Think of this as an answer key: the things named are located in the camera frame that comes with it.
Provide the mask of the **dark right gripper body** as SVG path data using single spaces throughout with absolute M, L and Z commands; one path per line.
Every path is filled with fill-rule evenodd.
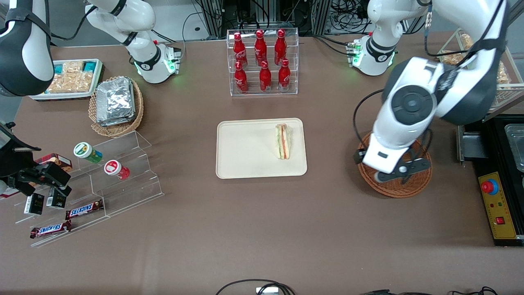
M 0 179 L 1 179 L 1 196 L 13 196 L 19 193 L 16 176 L 24 168 L 21 162 L 1 162 Z

